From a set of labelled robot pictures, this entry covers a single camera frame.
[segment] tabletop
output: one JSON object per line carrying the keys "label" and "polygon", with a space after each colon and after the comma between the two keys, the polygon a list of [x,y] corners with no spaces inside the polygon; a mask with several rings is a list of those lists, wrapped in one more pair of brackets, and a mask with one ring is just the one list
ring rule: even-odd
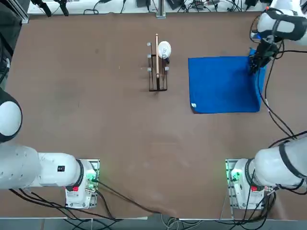
{"label": "tabletop", "polygon": [[[22,27],[6,89],[23,109],[15,141],[40,152],[99,158],[101,180],[145,207],[178,218],[218,219],[225,159],[254,157],[283,133],[264,106],[258,113],[193,114],[188,58],[247,55],[255,47],[248,32],[256,15],[32,18]],[[156,33],[172,46],[168,90],[160,93],[148,92],[146,43]],[[276,61],[268,89],[270,106],[295,132],[306,129],[303,55]],[[35,191],[64,204],[62,188]],[[102,192],[117,217],[149,215]],[[1,202],[2,217],[62,217],[8,191],[1,191]],[[306,199],[281,191],[270,218],[306,219],[306,207]],[[106,214],[102,203],[90,211]],[[223,218],[230,218],[228,199]]]}

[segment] blue towel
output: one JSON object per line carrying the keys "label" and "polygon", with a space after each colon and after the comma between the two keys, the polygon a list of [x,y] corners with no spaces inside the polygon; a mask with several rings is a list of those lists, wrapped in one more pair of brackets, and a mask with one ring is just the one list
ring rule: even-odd
{"label": "blue towel", "polygon": [[[196,113],[254,113],[260,110],[258,72],[248,74],[248,56],[189,58],[189,94]],[[265,68],[259,73],[260,91]]]}

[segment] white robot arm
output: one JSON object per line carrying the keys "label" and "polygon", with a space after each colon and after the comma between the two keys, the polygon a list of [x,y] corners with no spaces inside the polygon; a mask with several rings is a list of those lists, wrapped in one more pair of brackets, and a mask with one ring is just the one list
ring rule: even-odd
{"label": "white robot arm", "polygon": [[250,72],[256,73],[266,66],[279,52],[277,42],[291,40],[307,45],[307,19],[300,9],[300,0],[273,0],[259,16],[257,30],[250,31],[261,41],[250,59]]}
{"label": "white robot arm", "polygon": [[[261,41],[250,60],[253,73],[277,55],[276,42],[287,39],[307,45],[307,19],[300,9],[300,0],[273,0],[270,8],[259,17],[257,33]],[[306,153],[307,137],[262,149],[254,159],[239,159],[229,175],[238,207],[246,208],[251,191],[253,199],[248,208],[254,209],[264,196],[265,186],[293,188],[302,182],[306,186]]]}
{"label": "white robot arm", "polygon": [[43,152],[10,140],[22,126],[18,102],[0,88],[0,189],[65,187],[66,205],[95,207],[99,161],[78,160],[65,153]]}

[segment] wooden stick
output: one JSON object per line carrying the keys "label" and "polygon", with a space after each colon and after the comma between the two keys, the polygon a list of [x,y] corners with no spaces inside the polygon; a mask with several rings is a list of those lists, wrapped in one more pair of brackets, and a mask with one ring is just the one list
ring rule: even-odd
{"label": "wooden stick", "polygon": [[159,35],[155,34],[155,60],[156,60],[156,76],[159,78]]}

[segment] white label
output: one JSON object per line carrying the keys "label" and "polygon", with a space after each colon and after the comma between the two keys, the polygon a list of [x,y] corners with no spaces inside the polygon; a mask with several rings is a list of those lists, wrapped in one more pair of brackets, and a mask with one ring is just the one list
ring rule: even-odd
{"label": "white label", "polygon": [[67,191],[67,193],[66,193],[66,195],[68,197],[77,197],[77,194],[78,194],[78,192],[75,192],[75,191],[72,191],[72,192]]}

